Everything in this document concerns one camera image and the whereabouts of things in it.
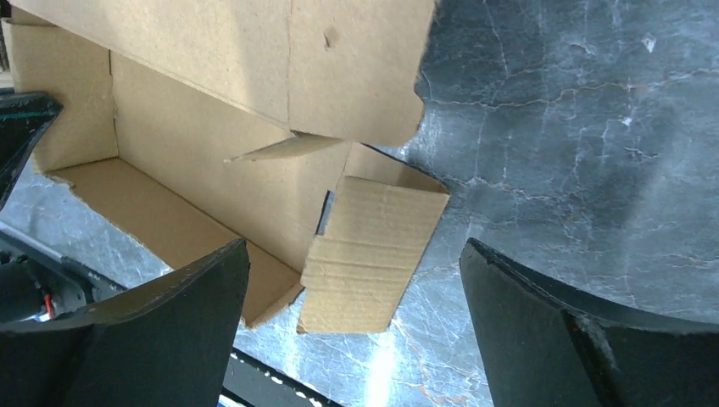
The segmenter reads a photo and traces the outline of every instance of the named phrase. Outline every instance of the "cardboard box wall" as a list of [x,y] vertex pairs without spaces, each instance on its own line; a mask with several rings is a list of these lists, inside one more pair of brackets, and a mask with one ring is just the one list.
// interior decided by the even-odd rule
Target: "cardboard box wall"
[[11,3],[288,131],[255,158],[338,139],[399,147],[422,118],[434,0]]
[[19,10],[3,29],[16,90],[65,106],[36,149],[40,171],[175,268],[246,237],[248,326],[307,287],[300,332],[386,329],[447,203],[439,182],[352,142],[228,162],[296,138]]

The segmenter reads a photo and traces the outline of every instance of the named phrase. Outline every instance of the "marble surface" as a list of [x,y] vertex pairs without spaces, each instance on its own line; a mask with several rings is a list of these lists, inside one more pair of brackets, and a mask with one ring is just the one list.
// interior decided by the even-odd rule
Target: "marble surface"
[[[390,329],[235,344],[347,406],[489,406],[457,261],[468,237],[601,297],[719,322],[719,3],[443,0],[391,153],[449,207]],[[26,171],[0,219],[134,286],[167,271]]]

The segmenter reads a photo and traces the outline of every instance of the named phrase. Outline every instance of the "corrugated cardboard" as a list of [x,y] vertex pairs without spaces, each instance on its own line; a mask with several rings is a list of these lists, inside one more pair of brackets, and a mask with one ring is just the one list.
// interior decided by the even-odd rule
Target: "corrugated cardboard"
[[[60,3],[74,4],[47,9]],[[19,15],[3,30],[16,89],[50,91],[65,105],[36,151],[40,171],[172,267],[247,238],[248,326],[290,304],[304,284],[300,332],[387,327],[447,203],[441,183],[372,148],[313,134],[298,137],[322,148],[304,155],[278,149],[274,159],[233,159],[294,138],[267,114],[237,109],[63,28]],[[185,72],[181,62],[176,70]],[[334,204],[318,235],[328,192]]]
[[11,3],[256,114],[288,137],[298,131],[401,146],[422,117],[414,84],[434,0]]

